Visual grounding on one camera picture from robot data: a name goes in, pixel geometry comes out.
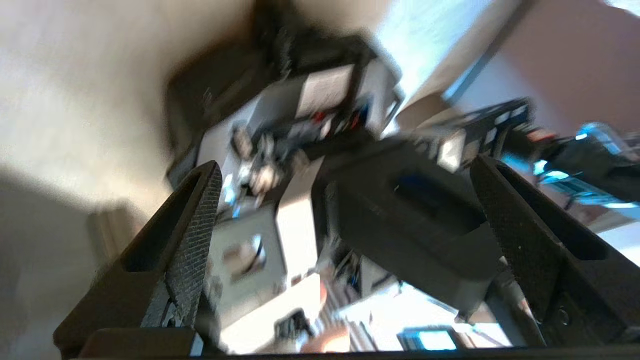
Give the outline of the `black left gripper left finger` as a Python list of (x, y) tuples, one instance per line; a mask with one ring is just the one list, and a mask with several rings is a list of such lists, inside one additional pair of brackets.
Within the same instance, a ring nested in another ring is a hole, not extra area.
[(193, 169), (53, 334), (62, 358), (197, 358), (195, 330), (222, 189)]

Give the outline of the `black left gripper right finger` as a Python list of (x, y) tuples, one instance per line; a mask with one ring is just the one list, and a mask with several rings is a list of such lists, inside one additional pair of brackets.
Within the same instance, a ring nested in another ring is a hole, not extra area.
[(503, 162), (482, 155), (470, 178), (549, 346), (638, 344), (636, 264)]

